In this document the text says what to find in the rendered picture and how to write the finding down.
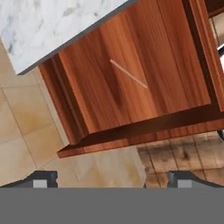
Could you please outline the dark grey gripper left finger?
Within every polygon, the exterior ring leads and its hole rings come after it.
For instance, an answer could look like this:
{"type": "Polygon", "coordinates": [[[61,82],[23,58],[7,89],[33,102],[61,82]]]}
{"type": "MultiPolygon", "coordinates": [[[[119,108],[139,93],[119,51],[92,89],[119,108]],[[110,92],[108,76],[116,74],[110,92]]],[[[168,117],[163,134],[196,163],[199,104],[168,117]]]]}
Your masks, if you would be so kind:
{"type": "Polygon", "coordinates": [[[57,188],[57,171],[35,171],[26,178],[3,185],[3,188],[57,188]]]}

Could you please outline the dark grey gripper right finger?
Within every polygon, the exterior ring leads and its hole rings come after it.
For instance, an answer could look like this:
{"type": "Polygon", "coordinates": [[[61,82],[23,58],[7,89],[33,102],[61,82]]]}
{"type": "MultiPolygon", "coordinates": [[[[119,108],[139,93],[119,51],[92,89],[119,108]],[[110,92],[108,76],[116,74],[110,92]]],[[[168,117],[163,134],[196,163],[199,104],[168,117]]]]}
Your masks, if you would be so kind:
{"type": "Polygon", "coordinates": [[[168,177],[169,180],[167,186],[171,188],[224,188],[224,185],[219,185],[199,178],[191,171],[169,171],[168,177]]]}

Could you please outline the open wooden drawer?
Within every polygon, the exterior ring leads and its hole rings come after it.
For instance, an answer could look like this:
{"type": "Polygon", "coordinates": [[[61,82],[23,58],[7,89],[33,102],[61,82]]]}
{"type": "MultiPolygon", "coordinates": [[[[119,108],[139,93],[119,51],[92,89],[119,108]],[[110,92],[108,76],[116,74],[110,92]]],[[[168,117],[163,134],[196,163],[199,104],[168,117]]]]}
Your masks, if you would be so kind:
{"type": "Polygon", "coordinates": [[[39,70],[66,133],[59,158],[224,128],[205,0],[138,0],[39,70]]]}

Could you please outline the beige straw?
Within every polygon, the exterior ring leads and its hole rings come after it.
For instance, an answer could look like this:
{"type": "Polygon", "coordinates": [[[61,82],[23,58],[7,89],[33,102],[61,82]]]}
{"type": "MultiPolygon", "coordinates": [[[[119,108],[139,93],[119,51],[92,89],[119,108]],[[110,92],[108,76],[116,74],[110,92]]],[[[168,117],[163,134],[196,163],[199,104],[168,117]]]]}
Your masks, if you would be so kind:
{"type": "Polygon", "coordinates": [[[119,65],[118,63],[116,63],[113,59],[110,59],[109,61],[110,61],[111,64],[113,64],[115,67],[117,67],[118,69],[120,69],[123,73],[125,73],[128,77],[130,77],[134,82],[136,82],[137,84],[139,84],[141,87],[147,88],[147,86],[143,82],[141,82],[137,77],[135,77],[132,73],[130,73],[129,71],[127,71],[121,65],[119,65]]]}

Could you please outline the wooden cabinet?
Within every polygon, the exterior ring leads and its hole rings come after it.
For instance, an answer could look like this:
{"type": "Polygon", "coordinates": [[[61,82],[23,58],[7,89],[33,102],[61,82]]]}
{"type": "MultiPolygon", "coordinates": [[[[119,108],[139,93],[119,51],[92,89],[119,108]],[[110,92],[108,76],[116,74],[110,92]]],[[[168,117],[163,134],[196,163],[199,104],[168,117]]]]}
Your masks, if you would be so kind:
{"type": "Polygon", "coordinates": [[[205,4],[224,71],[224,0],[205,0],[205,4]]]}

